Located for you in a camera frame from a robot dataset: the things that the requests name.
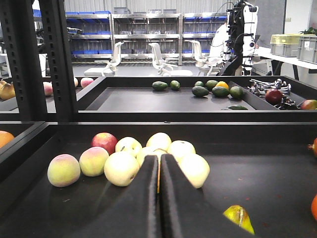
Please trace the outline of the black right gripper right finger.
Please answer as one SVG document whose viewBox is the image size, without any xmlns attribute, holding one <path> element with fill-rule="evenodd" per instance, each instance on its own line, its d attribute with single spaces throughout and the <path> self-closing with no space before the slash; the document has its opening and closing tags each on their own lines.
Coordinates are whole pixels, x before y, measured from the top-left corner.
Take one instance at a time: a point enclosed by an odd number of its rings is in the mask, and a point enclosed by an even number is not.
<svg viewBox="0 0 317 238">
<path fill-rule="evenodd" d="M 174 157 L 161 156 L 159 205 L 164 238 L 251 238 L 253 235 L 209 204 Z"/>
</svg>

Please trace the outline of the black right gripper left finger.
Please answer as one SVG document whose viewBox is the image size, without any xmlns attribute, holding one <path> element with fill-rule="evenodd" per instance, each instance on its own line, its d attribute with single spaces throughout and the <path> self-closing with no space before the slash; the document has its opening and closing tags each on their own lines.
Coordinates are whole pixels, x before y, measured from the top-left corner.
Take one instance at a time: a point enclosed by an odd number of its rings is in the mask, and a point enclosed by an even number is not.
<svg viewBox="0 0 317 238">
<path fill-rule="evenodd" d="M 158 158 L 146 156 L 135 179 L 119 199 L 75 238 L 158 238 Z"/>
</svg>

